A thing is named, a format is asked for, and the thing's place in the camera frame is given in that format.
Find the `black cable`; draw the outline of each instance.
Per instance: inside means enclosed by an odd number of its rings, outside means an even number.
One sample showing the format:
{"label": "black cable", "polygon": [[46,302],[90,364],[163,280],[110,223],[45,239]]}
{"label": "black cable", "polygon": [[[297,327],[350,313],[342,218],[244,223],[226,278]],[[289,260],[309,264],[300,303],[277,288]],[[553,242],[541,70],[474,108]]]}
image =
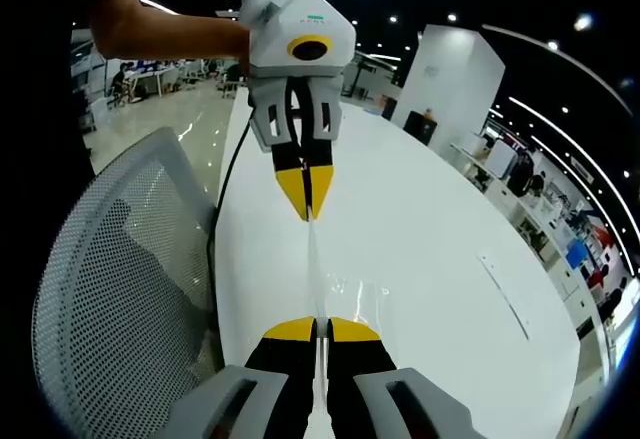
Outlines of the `black cable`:
{"label": "black cable", "polygon": [[211,227],[209,228],[209,237],[207,238],[207,265],[209,267],[209,288],[211,290],[211,301],[213,305],[213,315],[211,318],[210,328],[216,332],[213,338],[213,359],[215,364],[216,371],[221,370],[224,367],[224,355],[222,353],[222,342],[220,340],[220,322],[218,321],[218,303],[216,300],[216,283],[215,283],[215,273],[214,273],[214,257],[215,254],[215,242],[216,242],[216,227],[218,225],[218,218],[220,217],[220,209],[222,208],[222,203],[224,201],[224,196],[227,192],[227,185],[229,184],[229,178],[231,177],[231,171],[233,170],[233,166],[236,163],[236,159],[238,158],[238,153],[240,152],[240,148],[244,143],[244,139],[247,137],[247,133],[249,132],[250,122],[247,122],[244,131],[242,132],[242,136],[240,136],[240,140],[236,145],[236,150],[233,151],[233,156],[231,156],[231,161],[229,162],[229,167],[227,168],[227,172],[224,177],[224,182],[222,183],[222,190],[220,191],[220,197],[218,198],[218,204],[213,208],[213,215],[211,216]]}

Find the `blue object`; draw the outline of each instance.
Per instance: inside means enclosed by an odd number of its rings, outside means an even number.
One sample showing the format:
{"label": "blue object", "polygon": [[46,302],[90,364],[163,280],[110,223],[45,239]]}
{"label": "blue object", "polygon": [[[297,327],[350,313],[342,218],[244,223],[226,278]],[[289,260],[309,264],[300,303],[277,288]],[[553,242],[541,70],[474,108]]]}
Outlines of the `blue object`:
{"label": "blue object", "polygon": [[567,253],[567,262],[569,262],[571,269],[576,269],[588,257],[589,249],[584,245],[584,242],[580,239],[574,240],[569,246],[569,252]]}

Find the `white pillar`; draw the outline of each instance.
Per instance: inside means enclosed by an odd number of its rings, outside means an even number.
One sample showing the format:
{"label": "white pillar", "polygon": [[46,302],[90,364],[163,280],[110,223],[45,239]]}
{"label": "white pillar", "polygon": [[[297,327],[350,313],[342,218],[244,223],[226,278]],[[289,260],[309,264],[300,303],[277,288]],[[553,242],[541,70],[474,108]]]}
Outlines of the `white pillar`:
{"label": "white pillar", "polygon": [[428,25],[391,120],[404,127],[411,111],[431,109],[438,127],[429,147],[447,159],[449,144],[481,132],[504,69],[477,32]]}

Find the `office floor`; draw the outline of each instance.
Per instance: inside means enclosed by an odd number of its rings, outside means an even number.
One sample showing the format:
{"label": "office floor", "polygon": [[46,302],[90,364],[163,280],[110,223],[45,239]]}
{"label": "office floor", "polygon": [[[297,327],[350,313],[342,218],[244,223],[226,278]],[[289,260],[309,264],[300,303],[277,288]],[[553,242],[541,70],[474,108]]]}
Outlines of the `office floor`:
{"label": "office floor", "polygon": [[216,81],[152,96],[136,104],[111,110],[108,125],[84,136],[91,148],[96,173],[125,149],[161,127],[171,127],[184,148],[196,176],[212,199],[217,197],[222,152],[233,96],[222,98]]}

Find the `black ceiling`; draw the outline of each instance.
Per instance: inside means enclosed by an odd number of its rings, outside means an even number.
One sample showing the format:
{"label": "black ceiling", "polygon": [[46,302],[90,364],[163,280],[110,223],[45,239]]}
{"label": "black ceiling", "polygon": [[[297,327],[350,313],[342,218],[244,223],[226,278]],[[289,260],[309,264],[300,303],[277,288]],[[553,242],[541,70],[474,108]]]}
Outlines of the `black ceiling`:
{"label": "black ceiling", "polygon": [[[183,14],[215,15],[216,10],[238,10],[240,0],[155,0]],[[635,217],[640,218],[638,177],[640,176],[640,77],[637,0],[329,0],[348,19],[358,21],[358,42],[363,52],[403,58],[398,70],[406,75],[417,32],[427,23],[446,24],[447,15],[458,16],[457,26],[480,30],[482,24],[516,31],[540,41],[557,40],[560,49],[591,68],[613,86],[629,104],[629,115],[596,81],[551,52],[494,32],[483,36],[506,64],[506,73],[497,98],[505,119],[527,138],[539,136],[558,153],[571,146],[550,127],[508,101],[513,96],[544,114],[573,137],[607,172],[623,194]],[[576,32],[578,14],[588,12],[595,19],[591,30]],[[398,17],[392,24],[388,18]],[[375,47],[382,43],[381,49]],[[412,51],[406,52],[405,46]],[[621,87],[624,79],[631,85]],[[561,107],[570,109],[563,114]],[[534,123],[534,129],[528,124]],[[623,177],[623,170],[633,173]],[[625,243],[635,254],[635,240],[627,215],[606,184],[596,177],[594,189],[619,229],[626,228]]]}

